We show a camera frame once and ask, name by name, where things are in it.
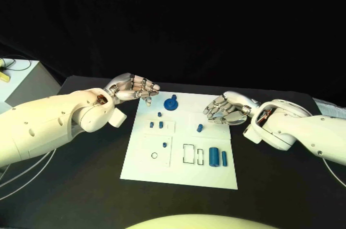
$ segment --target small blue piece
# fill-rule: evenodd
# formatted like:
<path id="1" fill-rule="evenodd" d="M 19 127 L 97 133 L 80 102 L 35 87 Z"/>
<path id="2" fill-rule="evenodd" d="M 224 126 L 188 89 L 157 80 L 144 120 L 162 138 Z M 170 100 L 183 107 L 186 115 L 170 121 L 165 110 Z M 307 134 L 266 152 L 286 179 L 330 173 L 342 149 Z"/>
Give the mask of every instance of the small blue piece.
<path id="1" fill-rule="evenodd" d="M 169 111 L 175 111 L 178 109 L 179 102 L 176 95 L 173 95 L 172 98 L 165 101 L 163 106 Z"/>
<path id="2" fill-rule="evenodd" d="M 224 151 L 224 152 L 221 153 L 221 155 L 222 155 L 222 166 L 227 167 L 227 166 L 228 166 L 228 156 L 227 156 L 227 152 Z"/>
<path id="3" fill-rule="evenodd" d="M 211 147 L 209 148 L 209 166 L 218 167 L 219 165 L 221 165 L 219 148 Z"/>
<path id="4" fill-rule="evenodd" d="M 198 128 L 196 128 L 196 131 L 201 133 L 201 132 L 202 132 L 202 129 L 204 129 L 204 125 L 199 124 L 199 125 L 198 125 Z"/>

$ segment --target robotic hand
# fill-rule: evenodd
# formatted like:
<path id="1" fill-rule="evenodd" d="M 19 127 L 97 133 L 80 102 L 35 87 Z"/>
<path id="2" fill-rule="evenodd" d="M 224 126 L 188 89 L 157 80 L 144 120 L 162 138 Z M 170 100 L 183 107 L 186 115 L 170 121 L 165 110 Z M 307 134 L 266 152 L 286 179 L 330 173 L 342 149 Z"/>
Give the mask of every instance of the robotic hand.
<path id="1" fill-rule="evenodd" d="M 224 116 L 214 117 L 219 111 Z M 287 151 L 299 140 L 317 157 L 346 165 L 346 119 L 313 116 L 302 106 L 280 99 L 261 105 L 234 91 L 227 91 L 212 101 L 204 114 L 209 122 L 228 125 L 242 124 L 250 116 L 244 136 L 254 143 L 264 140 Z"/>
<path id="2" fill-rule="evenodd" d="M 107 122 L 120 127 L 127 116 L 116 105 L 143 98 L 150 106 L 159 90 L 150 80 L 126 73 L 104 89 L 51 96 L 12 108 L 0 114 L 0 167 L 48 153 Z"/>

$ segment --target cable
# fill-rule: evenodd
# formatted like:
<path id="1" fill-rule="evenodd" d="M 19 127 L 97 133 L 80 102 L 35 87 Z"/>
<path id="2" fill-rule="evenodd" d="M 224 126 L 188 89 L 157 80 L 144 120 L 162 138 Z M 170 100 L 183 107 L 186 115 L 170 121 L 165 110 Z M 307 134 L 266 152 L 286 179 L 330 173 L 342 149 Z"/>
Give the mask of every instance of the cable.
<path id="1" fill-rule="evenodd" d="M 49 159 L 48 159 L 48 161 L 46 161 L 46 164 L 45 164 L 45 166 L 42 167 L 42 169 L 41 169 L 41 171 L 38 172 L 38 174 L 35 175 L 35 177 L 29 180 L 29 182 L 28 182 L 18 190 L 15 190 L 9 195 L 6 195 L 5 197 L 2 197 L 2 198 L 0 198 L 0 201 L 2 201 L 5 198 L 7 198 L 12 194 L 15 194 L 15 193 L 33 181 L 33 179 L 38 177 L 38 175 L 42 173 L 44 169 L 46 168 L 46 166 L 48 166 L 48 164 L 49 164 L 49 162 L 51 162 L 51 159 L 52 159 L 55 153 L 57 153 L 57 149 L 54 150 L 52 156 L 49 157 Z"/>
<path id="2" fill-rule="evenodd" d="M 3 67 L 6 68 L 6 70 L 18 71 L 18 72 L 19 72 L 19 71 L 25 71 L 25 70 L 32 66 L 32 60 L 29 60 L 23 55 L 16 55 L 16 54 L 13 54 L 13 55 L 6 55 L 6 56 L 0 56 L 0 57 L 2 57 L 2 61 L 3 61 Z M 25 69 L 19 69 L 19 70 L 10 69 L 9 67 L 10 67 L 18 61 L 16 61 L 16 59 L 9 58 L 9 57 L 22 57 L 25 60 L 29 61 L 29 66 L 28 66 Z M 6 60 L 5 60 L 5 58 L 9 58 L 9 59 L 13 60 L 13 62 L 12 62 L 9 65 L 6 65 Z"/>
<path id="3" fill-rule="evenodd" d="M 345 185 L 345 183 L 342 182 L 342 180 L 339 179 L 338 175 L 333 173 L 333 171 L 332 171 L 332 169 L 330 169 L 330 166 L 329 166 L 325 158 L 322 158 L 322 159 L 323 159 L 323 161 L 325 161 L 325 164 L 326 164 L 326 167 L 328 167 L 330 173 L 333 174 L 333 177 L 338 179 L 338 181 L 339 181 L 339 182 L 342 183 L 342 185 L 346 187 L 346 185 Z"/>
<path id="4" fill-rule="evenodd" d="M 9 184 L 13 180 L 16 180 L 20 176 L 23 176 L 36 166 L 38 164 L 44 161 L 44 159 L 48 157 L 51 151 L 45 154 L 45 156 L 39 159 L 39 161 L 26 169 L 18 176 L 15 176 L 7 182 L 0 184 L 0 187 L 3 187 L 6 184 Z"/>

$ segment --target black table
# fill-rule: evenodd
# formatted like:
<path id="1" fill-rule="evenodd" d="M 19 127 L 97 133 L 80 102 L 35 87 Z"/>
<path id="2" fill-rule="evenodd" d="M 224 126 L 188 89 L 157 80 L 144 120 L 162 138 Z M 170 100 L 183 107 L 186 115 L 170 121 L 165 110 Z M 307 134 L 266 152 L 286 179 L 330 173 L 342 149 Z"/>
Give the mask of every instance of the black table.
<path id="1" fill-rule="evenodd" d="M 103 88 L 108 81 L 72 76 L 59 93 Z M 312 97 L 303 93 L 170 83 L 160 86 L 163 91 L 211 95 L 232 90 L 260 102 L 284 99 L 320 114 Z M 121 229 L 169 215 L 214 214 L 283 229 L 345 227 L 346 189 L 323 160 L 299 142 L 289 151 L 266 142 L 254 144 L 242 136 L 248 123 L 231 127 L 238 190 L 120 180 L 137 105 L 139 100 L 119 106 L 127 114 L 120 128 L 107 125 L 94 133 L 84 132 L 57 150 L 39 177 L 0 201 L 0 226 Z M 12 164 L 3 181 L 38 160 Z M 329 164 L 346 180 L 346 167 Z M 41 167 L 0 189 L 0 197 L 28 182 Z"/>

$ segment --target dark background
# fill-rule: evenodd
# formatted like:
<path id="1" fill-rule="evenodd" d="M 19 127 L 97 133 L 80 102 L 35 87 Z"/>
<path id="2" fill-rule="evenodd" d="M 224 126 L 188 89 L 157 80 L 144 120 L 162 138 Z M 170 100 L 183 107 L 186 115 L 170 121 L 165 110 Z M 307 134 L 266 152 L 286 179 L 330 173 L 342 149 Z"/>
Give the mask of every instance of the dark background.
<path id="1" fill-rule="evenodd" d="M 2 0 L 0 11 L 0 54 L 41 60 L 61 83 L 130 72 L 346 106 L 338 0 Z"/>

